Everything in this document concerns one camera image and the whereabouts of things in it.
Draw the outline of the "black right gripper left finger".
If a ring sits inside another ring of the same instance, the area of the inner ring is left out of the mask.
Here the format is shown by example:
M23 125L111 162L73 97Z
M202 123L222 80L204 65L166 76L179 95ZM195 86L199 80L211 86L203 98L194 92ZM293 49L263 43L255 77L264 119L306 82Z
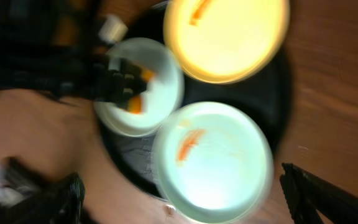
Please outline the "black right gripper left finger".
M5 210L2 224L79 224L85 186L77 173L72 173Z

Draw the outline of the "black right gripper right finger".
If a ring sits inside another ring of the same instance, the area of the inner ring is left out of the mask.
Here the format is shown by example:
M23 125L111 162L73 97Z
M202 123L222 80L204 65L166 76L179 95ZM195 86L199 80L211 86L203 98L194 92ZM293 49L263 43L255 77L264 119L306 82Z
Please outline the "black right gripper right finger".
M333 223L358 223L358 198L289 163L280 184L295 224L322 223L323 214Z

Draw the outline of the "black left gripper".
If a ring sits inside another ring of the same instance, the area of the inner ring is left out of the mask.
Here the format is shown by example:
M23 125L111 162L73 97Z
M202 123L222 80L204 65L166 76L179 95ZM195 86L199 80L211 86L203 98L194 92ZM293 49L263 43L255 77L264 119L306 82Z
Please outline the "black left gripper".
M126 108L147 88L138 65L119 61L110 69L108 47L98 33L101 1L77 9L70 1L0 1L0 91L34 90L63 97L115 103Z

